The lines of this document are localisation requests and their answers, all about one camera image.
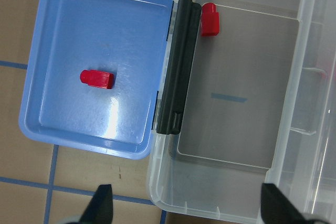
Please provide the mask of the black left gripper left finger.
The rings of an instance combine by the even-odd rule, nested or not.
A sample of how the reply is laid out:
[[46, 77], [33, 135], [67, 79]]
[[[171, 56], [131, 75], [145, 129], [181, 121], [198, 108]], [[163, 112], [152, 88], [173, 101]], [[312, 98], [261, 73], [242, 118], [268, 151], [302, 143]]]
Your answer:
[[99, 185], [78, 223], [112, 223], [112, 185]]

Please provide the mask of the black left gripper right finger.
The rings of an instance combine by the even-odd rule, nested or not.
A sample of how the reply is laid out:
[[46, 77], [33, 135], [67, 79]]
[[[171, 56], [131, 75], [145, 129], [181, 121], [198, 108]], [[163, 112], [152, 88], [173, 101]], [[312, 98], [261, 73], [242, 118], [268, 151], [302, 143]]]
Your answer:
[[271, 183], [261, 186], [260, 214], [265, 224], [312, 223]]

